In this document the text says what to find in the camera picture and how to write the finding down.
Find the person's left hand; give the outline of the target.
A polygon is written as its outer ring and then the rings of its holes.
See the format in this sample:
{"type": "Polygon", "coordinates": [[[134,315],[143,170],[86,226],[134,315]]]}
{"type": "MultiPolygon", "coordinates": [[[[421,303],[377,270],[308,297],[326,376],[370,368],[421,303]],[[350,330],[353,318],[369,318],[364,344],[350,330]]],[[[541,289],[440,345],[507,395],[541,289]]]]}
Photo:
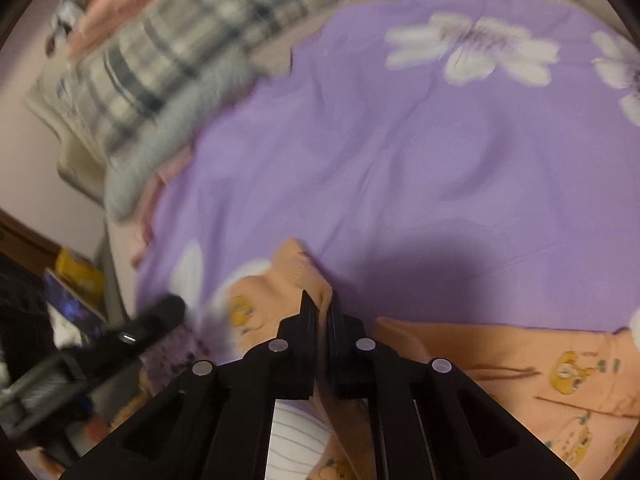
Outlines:
{"type": "MultiPolygon", "coordinates": [[[[66,430],[74,451],[83,456],[106,438],[152,398],[144,370],[122,374],[90,394],[92,412],[85,422],[74,422],[66,430]]],[[[59,479],[67,467],[43,448],[18,451],[18,456],[36,479],[59,479]]]]}

